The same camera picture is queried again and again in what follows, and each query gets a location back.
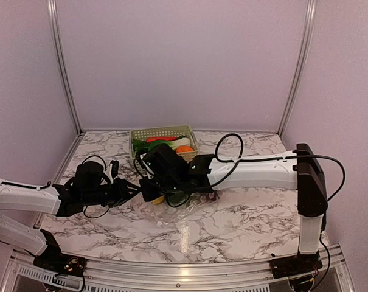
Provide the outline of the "fake yellow lemon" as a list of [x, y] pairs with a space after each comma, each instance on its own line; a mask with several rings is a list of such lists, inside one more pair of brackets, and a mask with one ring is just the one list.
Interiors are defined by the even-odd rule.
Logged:
[[151, 203], [154, 204], [154, 205], [160, 204], [164, 201], [164, 198], [165, 198], [165, 196], [160, 196], [159, 198], [154, 199]]

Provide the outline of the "fake green bell pepper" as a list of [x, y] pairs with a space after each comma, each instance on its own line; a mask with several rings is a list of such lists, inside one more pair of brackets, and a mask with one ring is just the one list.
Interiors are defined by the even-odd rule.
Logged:
[[190, 198], [186, 193], [173, 193], [166, 197], [166, 202], [170, 207], [177, 208], [185, 204]]

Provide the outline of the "fake green leafy vegetable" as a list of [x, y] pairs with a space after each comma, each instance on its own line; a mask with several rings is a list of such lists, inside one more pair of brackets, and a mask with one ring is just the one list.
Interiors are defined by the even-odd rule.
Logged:
[[191, 141], [186, 136], [178, 136], [177, 138], [178, 138], [177, 140], [171, 141], [171, 142], [156, 141], [152, 143], [147, 143], [146, 140], [143, 141], [143, 140], [138, 140], [138, 139], [132, 139], [131, 141], [132, 141], [132, 148], [134, 152], [139, 152], [139, 151], [147, 152], [163, 144], [168, 145], [173, 150], [176, 150], [179, 146], [182, 146], [182, 145], [191, 146]]

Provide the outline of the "fake red carrot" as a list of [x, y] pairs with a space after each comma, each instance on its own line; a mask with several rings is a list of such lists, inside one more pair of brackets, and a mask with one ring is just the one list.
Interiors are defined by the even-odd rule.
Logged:
[[168, 136], [164, 136], [164, 137], [148, 137], [146, 142], [147, 143], [152, 143], [152, 142], [156, 142], [156, 141], [167, 141], [167, 142], [171, 142], [171, 141], [175, 141], [177, 140], [177, 137], [168, 137]]

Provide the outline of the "clear dotted zip bag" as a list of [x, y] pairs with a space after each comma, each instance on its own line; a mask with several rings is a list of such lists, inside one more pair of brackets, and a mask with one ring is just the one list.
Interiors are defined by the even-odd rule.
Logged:
[[211, 206], [213, 205], [214, 202], [219, 200], [217, 199], [216, 201], [213, 202], [201, 204], [196, 202], [192, 198], [192, 195], [190, 195], [189, 200], [185, 204], [177, 208], [170, 207], [167, 204], [166, 196], [164, 198], [164, 201], [157, 205], [154, 205], [151, 202], [149, 203], [145, 202], [140, 195], [132, 199], [131, 203], [133, 205], [135, 213], [139, 217], [147, 221], [153, 221], [156, 223], [157, 226], [161, 227], [179, 223], [189, 215], [192, 215], [205, 207]]

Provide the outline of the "fake orange tangerine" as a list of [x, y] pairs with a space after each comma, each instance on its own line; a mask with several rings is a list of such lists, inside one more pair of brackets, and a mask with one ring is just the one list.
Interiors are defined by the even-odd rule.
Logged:
[[187, 145], [179, 146], [176, 149], [177, 153], [188, 153], [188, 152], [193, 152], [193, 151], [194, 151], [194, 149], [191, 146], [187, 146]]

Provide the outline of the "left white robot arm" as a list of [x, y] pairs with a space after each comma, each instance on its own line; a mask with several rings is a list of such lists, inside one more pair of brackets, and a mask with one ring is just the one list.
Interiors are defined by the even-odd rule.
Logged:
[[51, 233], [30, 228], [5, 216], [4, 212], [21, 210], [71, 217], [89, 206], [121, 206], [141, 189], [119, 178], [118, 169], [116, 162], [108, 168], [98, 162], [84, 162], [64, 185], [33, 186], [0, 179], [0, 242], [41, 256], [54, 271], [63, 269], [66, 258]]

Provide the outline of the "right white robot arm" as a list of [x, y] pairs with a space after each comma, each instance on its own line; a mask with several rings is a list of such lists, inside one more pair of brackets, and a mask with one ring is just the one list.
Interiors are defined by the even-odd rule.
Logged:
[[142, 162], [150, 171], [139, 181], [146, 202], [162, 195], [190, 196], [242, 187], [296, 190], [299, 252], [292, 256], [290, 267], [302, 273], [313, 264], [328, 201], [324, 172], [307, 144], [278, 155], [233, 159], [203, 154], [190, 162], [162, 144], [146, 153]]

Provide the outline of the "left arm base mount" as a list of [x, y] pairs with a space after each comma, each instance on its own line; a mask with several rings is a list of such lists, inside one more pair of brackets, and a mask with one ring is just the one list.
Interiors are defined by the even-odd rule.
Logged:
[[60, 274], [82, 277], [86, 266], [84, 257], [62, 253], [54, 236], [44, 229], [40, 229], [44, 236], [46, 247], [39, 255], [34, 256], [33, 264], [37, 267]]

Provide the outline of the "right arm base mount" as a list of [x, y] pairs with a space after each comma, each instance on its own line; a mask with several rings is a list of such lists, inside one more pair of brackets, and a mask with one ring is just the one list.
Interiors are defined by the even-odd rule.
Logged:
[[319, 254], [296, 254], [288, 257], [273, 258], [269, 262], [273, 278], [296, 276], [319, 270], [323, 267]]

